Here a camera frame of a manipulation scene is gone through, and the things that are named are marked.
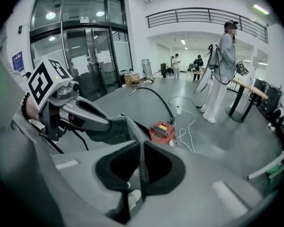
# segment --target red device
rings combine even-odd
[[[171,124],[158,121],[150,127],[150,136],[153,142],[174,146],[176,132]]]

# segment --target blue poster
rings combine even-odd
[[[13,66],[14,66],[14,70],[17,70],[17,71],[24,70],[22,51],[20,51],[18,54],[13,56]]]

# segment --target black table leg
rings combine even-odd
[[[240,101],[240,99],[241,99],[241,97],[243,95],[243,92],[244,92],[244,87],[240,86],[240,88],[238,90],[238,94],[237,94],[236,100],[234,101],[231,109],[230,110],[226,109],[226,113],[229,115],[229,117],[231,117],[233,115],[233,112],[235,112],[236,107],[238,106],[239,101]]]
[[[252,97],[252,100],[250,101],[250,104],[248,105],[248,108],[246,109],[244,115],[242,116],[241,120],[244,121],[244,119],[246,118],[248,112],[250,111],[252,105],[254,104],[256,100],[256,94],[254,94],[254,96]]]

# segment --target glass door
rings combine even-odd
[[[92,52],[96,55],[103,83],[107,92],[112,92],[119,88],[119,81],[111,53],[109,30],[102,28],[88,30],[91,32],[90,38],[94,45]]]
[[[63,40],[68,71],[79,82],[82,97],[93,101],[119,88],[108,29],[66,30]]]

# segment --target human hand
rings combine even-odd
[[[28,99],[27,99],[26,112],[27,112],[27,115],[30,118],[39,121],[39,112],[38,112],[38,110],[36,108],[36,105],[35,105],[35,103],[33,101],[33,97],[32,96],[29,96]]]

